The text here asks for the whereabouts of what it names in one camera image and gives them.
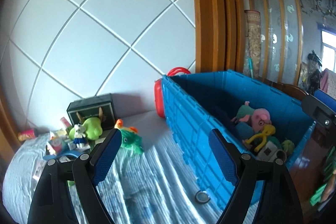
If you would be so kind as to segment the white black cup toy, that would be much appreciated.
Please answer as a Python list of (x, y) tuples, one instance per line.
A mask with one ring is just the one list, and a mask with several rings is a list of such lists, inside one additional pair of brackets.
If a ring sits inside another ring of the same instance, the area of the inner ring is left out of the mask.
[(258, 152), (257, 159), (266, 162), (273, 162), (276, 159), (280, 159), (285, 162), (287, 155), (284, 150), (279, 149), (273, 142), (268, 141)]

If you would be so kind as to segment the small white bear doll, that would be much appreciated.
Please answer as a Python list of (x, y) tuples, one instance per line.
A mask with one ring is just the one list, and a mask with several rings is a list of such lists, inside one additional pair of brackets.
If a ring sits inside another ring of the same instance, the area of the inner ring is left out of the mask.
[(74, 126), (74, 129), (75, 129), (75, 133), (73, 136), (73, 143), (76, 145), (76, 147), (83, 148), (87, 143), (86, 134), (85, 134), (86, 129), (81, 124), (76, 124)]

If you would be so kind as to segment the yellow plastic tongs toy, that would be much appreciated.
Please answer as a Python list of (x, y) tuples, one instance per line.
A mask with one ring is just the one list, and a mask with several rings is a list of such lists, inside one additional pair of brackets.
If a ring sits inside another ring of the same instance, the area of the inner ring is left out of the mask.
[(264, 147), (264, 145), (266, 145), (266, 141), (267, 141), (267, 137), (275, 134), (276, 129), (273, 125), (271, 124), (267, 124), (264, 126), (262, 132), (254, 134), (252, 137), (250, 137), (249, 139), (245, 139), (243, 140), (243, 144), (247, 147), (247, 148), (251, 148), (252, 145), (251, 143), (253, 141), (255, 141), (256, 139), (261, 139), (261, 142), (259, 143), (259, 145), (257, 145), (254, 148), (255, 152), (259, 152), (260, 149), (262, 149), (262, 147)]

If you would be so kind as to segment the pink pig plush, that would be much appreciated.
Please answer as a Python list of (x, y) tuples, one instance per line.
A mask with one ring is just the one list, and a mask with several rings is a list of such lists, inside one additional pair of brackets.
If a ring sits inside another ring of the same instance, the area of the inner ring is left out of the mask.
[(272, 124), (269, 111), (254, 109), (249, 105), (249, 101), (245, 101), (239, 107), (236, 116), (231, 121), (234, 123), (245, 122), (252, 127), (255, 133), (262, 132), (266, 125)]

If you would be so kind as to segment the green frog plush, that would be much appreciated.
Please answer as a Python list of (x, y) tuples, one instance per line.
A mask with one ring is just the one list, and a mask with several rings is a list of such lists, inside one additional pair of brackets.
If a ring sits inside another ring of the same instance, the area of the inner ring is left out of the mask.
[(90, 117), (83, 124), (75, 124), (70, 130), (69, 138), (74, 140), (76, 134), (84, 134), (87, 140), (97, 140), (102, 135), (101, 120)]

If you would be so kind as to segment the pink red small box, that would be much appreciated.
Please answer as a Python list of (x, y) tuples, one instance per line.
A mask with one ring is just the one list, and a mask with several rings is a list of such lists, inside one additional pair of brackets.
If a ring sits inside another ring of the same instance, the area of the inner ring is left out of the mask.
[(71, 129), (72, 124), (65, 117), (60, 118), (61, 124), (65, 130)]

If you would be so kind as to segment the black tape roll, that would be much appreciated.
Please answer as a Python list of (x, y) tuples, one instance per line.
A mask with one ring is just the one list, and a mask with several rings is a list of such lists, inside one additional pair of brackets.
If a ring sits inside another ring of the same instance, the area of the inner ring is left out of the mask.
[(195, 201), (199, 204), (206, 204), (210, 202), (210, 200), (211, 200), (210, 196), (205, 191), (199, 190), (195, 194)]

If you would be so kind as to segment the green orange fish plush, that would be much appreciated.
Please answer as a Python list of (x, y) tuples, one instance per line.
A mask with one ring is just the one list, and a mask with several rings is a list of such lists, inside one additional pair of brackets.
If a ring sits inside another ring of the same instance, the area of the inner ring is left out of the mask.
[(121, 147), (131, 150), (131, 153), (143, 154), (142, 137), (138, 134), (138, 129), (135, 127), (125, 127), (123, 120), (118, 119), (114, 126), (121, 132), (122, 143)]

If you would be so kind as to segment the striped blue bed sheet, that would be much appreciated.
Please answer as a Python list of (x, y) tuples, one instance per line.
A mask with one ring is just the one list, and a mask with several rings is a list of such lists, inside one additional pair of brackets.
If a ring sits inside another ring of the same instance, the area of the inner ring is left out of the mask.
[[(144, 153), (120, 149), (97, 189), (116, 223), (215, 223), (222, 210), (195, 201), (199, 187), (185, 164), (166, 122), (153, 111), (126, 117), (138, 129)], [(49, 134), (25, 141), (14, 155), (3, 182), (2, 199), (17, 223), (26, 223), (37, 182), (35, 166), (45, 154)]]

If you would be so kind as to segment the rolled patterned mat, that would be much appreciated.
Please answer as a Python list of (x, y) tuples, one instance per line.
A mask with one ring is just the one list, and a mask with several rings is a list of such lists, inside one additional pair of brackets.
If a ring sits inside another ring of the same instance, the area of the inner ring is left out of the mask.
[(243, 74), (257, 79), (261, 61), (261, 18), (256, 10), (245, 10), (245, 53)]

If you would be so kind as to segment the black gift box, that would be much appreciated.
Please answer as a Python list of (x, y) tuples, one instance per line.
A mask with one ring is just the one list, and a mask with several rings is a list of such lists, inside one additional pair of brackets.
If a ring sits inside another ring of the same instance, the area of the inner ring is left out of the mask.
[(103, 130), (113, 128), (117, 120), (111, 93), (71, 102), (67, 114), (72, 125), (83, 124), (88, 118), (100, 118)]

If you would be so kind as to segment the wooden slatted glass door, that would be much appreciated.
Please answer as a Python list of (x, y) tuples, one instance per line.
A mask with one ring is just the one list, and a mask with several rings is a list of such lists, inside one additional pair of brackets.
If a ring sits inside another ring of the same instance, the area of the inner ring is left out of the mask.
[(303, 50), (300, 0), (248, 0), (260, 12), (262, 81), (297, 85)]

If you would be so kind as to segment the blue plastic storage crate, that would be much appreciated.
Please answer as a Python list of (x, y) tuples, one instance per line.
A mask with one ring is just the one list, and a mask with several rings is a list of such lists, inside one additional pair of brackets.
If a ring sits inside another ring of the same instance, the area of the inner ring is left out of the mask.
[(231, 119), (249, 101), (252, 108), (267, 109), (275, 136), (290, 140), (294, 151), (286, 160), (291, 168), (315, 129), (315, 122), (301, 108), (301, 101), (258, 80), (232, 70), (164, 76), (162, 79), (166, 123), (183, 151), (183, 159), (220, 209), (229, 201), (234, 186), (224, 175), (209, 145), (209, 133), (218, 129), (241, 153), (247, 152)]

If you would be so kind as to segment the red plastic handled case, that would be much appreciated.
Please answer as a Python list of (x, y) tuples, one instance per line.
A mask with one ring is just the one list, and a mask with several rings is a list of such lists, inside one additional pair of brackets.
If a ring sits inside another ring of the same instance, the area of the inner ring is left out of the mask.
[[(168, 72), (168, 76), (175, 76), (178, 73), (183, 73), (189, 75), (191, 72), (183, 67), (176, 67), (171, 69)], [(162, 79), (158, 79), (154, 82), (154, 102), (155, 102), (155, 109), (159, 117), (165, 118), (165, 109), (164, 109), (164, 102), (163, 102), (163, 91), (162, 91)]]

